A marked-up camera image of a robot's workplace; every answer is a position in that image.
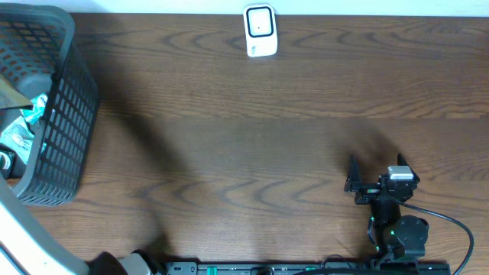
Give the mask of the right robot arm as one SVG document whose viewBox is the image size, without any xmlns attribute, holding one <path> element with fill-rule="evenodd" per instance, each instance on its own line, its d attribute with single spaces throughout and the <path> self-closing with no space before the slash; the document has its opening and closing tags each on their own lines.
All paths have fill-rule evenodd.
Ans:
<svg viewBox="0 0 489 275">
<path fill-rule="evenodd" d="M 429 224 L 414 215 L 402 215 L 400 206 L 413 196 L 420 182 L 402 154 L 377 182 L 364 183 L 355 158 L 349 160 L 344 191 L 355 194 L 355 204 L 369 205 L 368 237 L 377 249 L 369 266 L 380 270 L 389 265 L 415 265 L 426 253 Z"/>
</svg>

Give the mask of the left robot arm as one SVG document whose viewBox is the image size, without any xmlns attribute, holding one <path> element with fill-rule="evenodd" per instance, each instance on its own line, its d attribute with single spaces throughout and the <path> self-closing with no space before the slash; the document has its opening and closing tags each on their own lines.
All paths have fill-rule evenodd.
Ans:
<svg viewBox="0 0 489 275">
<path fill-rule="evenodd" d="M 56 242 L 1 179 L 1 264 L 8 274 L 163 274 L 144 251 L 116 258 L 102 252 L 85 261 Z"/>
</svg>

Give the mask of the teal white snack packet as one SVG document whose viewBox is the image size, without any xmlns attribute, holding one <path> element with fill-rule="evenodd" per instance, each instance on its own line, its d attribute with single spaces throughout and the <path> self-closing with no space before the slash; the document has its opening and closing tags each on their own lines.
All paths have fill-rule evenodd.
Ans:
<svg viewBox="0 0 489 275">
<path fill-rule="evenodd" d="M 1 133 L 1 144 L 12 149 L 23 164 L 28 164 L 33 143 L 34 134 L 28 128 L 24 117 L 17 117 Z"/>
</svg>

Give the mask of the white yellow chip bag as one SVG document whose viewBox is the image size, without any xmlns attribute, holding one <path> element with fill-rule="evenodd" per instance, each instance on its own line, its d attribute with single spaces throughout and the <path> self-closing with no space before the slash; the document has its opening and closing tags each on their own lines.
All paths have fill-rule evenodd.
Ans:
<svg viewBox="0 0 489 275">
<path fill-rule="evenodd" d="M 32 109 L 34 104 L 1 75 L 1 110 Z"/>
</svg>

